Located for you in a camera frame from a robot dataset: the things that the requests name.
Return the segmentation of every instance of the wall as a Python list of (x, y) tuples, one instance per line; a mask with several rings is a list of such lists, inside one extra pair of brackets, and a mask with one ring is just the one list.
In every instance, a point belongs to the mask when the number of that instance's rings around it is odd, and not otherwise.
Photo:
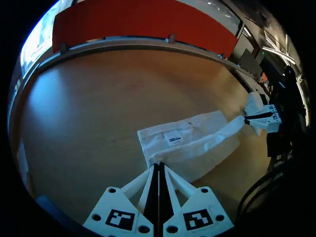
[(252, 53), (254, 48), (249, 40), (247, 40), (247, 38), (241, 34), (230, 59), (237, 64), (246, 49)]
[(221, 0), (177, 0), (189, 6), (192, 6), (203, 13), (209, 15), (227, 28), (234, 35), (237, 34), (240, 19), (230, 11)]
[(195, 45), (227, 57), (237, 38), (201, 11), (174, 0), (83, 1), (55, 17), (53, 51), (108, 36), (152, 36)]

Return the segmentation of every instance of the mounting screw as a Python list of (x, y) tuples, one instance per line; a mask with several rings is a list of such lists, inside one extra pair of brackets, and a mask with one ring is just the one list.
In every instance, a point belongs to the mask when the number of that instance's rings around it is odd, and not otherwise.
[(138, 227), (138, 231), (143, 233), (143, 234), (146, 234), (150, 231), (150, 228), (147, 226), (140, 226), (140, 227)]
[(93, 214), (92, 220), (99, 221), (99, 220), (101, 220), (101, 217), (98, 214)]
[(217, 215), (216, 217), (215, 217), (215, 220), (217, 220), (217, 221), (222, 221), (222, 220), (224, 220), (224, 216), (223, 215)]
[(168, 226), (168, 227), (167, 227), (167, 232), (168, 232), (168, 233), (171, 233), (171, 234), (177, 233), (177, 232), (178, 232), (178, 227), (175, 227), (175, 226)]

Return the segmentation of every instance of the ceiling light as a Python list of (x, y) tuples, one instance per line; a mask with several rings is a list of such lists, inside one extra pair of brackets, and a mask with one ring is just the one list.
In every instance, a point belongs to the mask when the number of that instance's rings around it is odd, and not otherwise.
[[(279, 48), (272, 42), (272, 40), (267, 37), (267, 34), (265, 33), (265, 31), (264, 31), (264, 34), (266, 35), (265, 39), (272, 45), (272, 47), (275, 50), (280, 51)], [(281, 58), (283, 59), (283, 61), (285, 62), (286, 65), (288, 65), (288, 66), (290, 65), (285, 57), (281, 56)]]
[(285, 58), (286, 60), (290, 61), (291, 63), (295, 64), (295, 61), (294, 61), (294, 58), (286, 55), (285, 53), (282, 53), (278, 50), (275, 50), (275, 49), (271, 49), (271, 48), (268, 48), (268, 47), (262, 47), (263, 50), (266, 50), (268, 52), (271, 52), (271, 53), (275, 53), (283, 58)]
[(249, 32), (249, 30), (246, 28), (246, 27), (244, 27), (244, 30), (247, 32), (247, 34), (251, 37), (251, 34), (250, 34), (250, 32)]

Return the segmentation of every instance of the black cable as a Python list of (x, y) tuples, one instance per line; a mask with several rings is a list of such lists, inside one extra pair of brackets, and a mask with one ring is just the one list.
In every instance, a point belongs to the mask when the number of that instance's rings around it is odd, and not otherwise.
[(273, 182), (269, 183), (267, 186), (263, 187), (262, 189), (260, 189), (247, 203), (247, 205), (245, 206), (241, 216), (243, 216), (244, 214), (247, 213), (248, 209), (251, 207), (251, 205), (261, 196), (263, 195), (265, 192), (267, 192), (268, 190), (272, 189), (273, 187), (275, 187), (277, 184), (280, 184), (282, 180), (282, 177), (279, 177), (278, 179), (274, 180)]
[(245, 193), (245, 195), (242, 197), (238, 208), (237, 208), (237, 216), (236, 216), (236, 221), (238, 220), (238, 218), (241, 215), (241, 210), (243, 208), (243, 204), (246, 201), (246, 199), (249, 197), (249, 195), (251, 193), (253, 193), (254, 190), (256, 190), (260, 185), (262, 185), (263, 183), (265, 183), (266, 181), (268, 181), (269, 179), (275, 177), (275, 175), (277, 175), (278, 173), (284, 171), (284, 167), (286, 166), (288, 162), (282, 163), (279, 166), (277, 166), (273, 171), (267, 173), (266, 175), (264, 175), (261, 179), (259, 179), (257, 182), (255, 182), (250, 189)]

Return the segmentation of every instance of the window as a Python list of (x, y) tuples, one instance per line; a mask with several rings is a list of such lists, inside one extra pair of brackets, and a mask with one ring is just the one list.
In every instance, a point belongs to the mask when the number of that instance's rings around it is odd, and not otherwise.
[(22, 75), (30, 69), (34, 62), (52, 46), (53, 23), (55, 16), (70, 7), (72, 0), (59, 0), (36, 24), (21, 50)]

